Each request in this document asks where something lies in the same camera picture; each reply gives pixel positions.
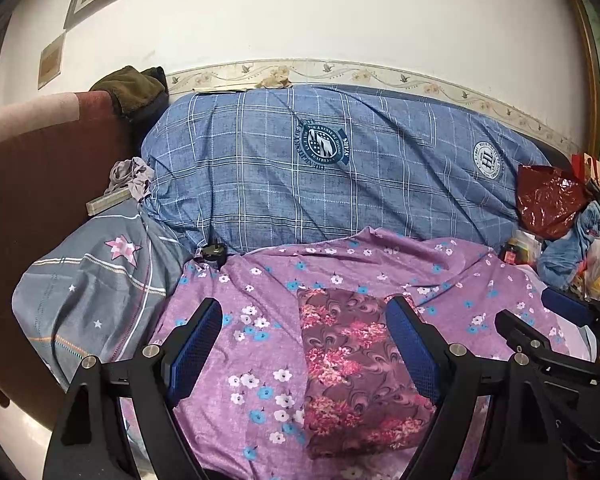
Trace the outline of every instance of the blue gripper pad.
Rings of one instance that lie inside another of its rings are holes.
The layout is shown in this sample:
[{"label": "blue gripper pad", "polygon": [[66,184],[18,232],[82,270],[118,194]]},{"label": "blue gripper pad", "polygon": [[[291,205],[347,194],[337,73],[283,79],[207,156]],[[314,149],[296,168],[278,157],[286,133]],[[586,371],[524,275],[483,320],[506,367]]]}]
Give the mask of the blue gripper pad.
[{"label": "blue gripper pad", "polygon": [[386,326],[418,393],[437,405],[442,395],[438,366],[396,300],[387,303]]},{"label": "blue gripper pad", "polygon": [[564,319],[568,319],[574,325],[585,326],[594,321],[594,315],[589,310],[589,307],[554,288],[547,287],[542,291],[540,298],[545,308],[555,312],[558,316],[562,316]]},{"label": "blue gripper pad", "polygon": [[221,328],[222,308],[215,301],[200,319],[171,365],[166,397],[172,406],[191,395]]}]

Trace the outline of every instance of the floral wallpaper border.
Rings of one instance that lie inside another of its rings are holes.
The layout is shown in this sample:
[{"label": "floral wallpaper border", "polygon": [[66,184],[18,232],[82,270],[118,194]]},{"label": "floral wallpaper border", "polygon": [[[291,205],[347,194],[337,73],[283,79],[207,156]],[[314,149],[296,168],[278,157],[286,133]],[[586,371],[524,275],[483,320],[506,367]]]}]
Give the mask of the floral wallpaper border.
[{"label": "floral wallpaper border", "polygon": [[355,84],[428,96],[485,114],[505,126],[542,140],[565,155],[580,147],[536,118],[501,101],[434,77],[364,63],[319,59],[259,59],[192,68],[167,76],[170,99],[197,92],[241,91],[270,83]]}]

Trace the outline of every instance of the pile of clutter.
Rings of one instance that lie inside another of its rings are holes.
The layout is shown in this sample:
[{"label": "pile of clutter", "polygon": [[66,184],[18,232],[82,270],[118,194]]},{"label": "pile of clutter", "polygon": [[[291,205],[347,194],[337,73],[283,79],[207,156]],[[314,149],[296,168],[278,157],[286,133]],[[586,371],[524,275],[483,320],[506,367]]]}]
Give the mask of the pile of clutter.
[{"label": "pile of clutter", "polygon": [[600,299],[600,162],[572,156],[573,173],[520,166],[516,205],[521,228],[500,257],[528,264],[547,284]]}]

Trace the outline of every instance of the red plastic bag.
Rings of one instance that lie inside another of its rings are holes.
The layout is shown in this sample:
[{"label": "red plastic bag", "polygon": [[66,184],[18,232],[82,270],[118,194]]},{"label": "red plastic bag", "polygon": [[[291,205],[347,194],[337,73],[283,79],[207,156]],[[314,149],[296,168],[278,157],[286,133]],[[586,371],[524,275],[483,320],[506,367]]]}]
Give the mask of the red plastic bag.
[{"label": "red plastic bag", "polygon": [[590,201],[589,191],[573,173],[551,166],[518,168],[516,206],[520,223],[546,240],[567,234],[576,214]]}]

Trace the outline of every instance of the metal bolt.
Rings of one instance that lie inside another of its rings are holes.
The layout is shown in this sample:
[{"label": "metal bolt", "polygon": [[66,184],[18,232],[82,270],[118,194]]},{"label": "metal bolt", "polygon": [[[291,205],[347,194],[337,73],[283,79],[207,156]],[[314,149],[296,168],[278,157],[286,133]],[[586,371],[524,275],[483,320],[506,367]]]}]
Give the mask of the metal bolt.
[{"label": "metal bolt", "polygon": [[85,357],[82,360],[82,368],[86,368],[88,370],[89,368],[91,368],[97,362],[98,362],[98,360],[94,356],[87,355],[87,357]]},{"label": "metal bolt", "polygon": [[142,349],[142,355],[144,357],[153,357],[155,355],[158,355],[159,351],[160,351],[160,347],[158,345],[149,345],[149,346],[145,346]]},{"label": "metal bolt", "polygon": [[520,352],[518,352],[516,355],[514,355],[513,359],[520,366],[526,366],[529,364],[529,358],[526,356],[526,354],[521,354]]},{"label": "metal bolt", "polygon": [[460,343],[451,343],[449,345],[449,351],[458,357],[466,354],[466,346],[461,345]]}]

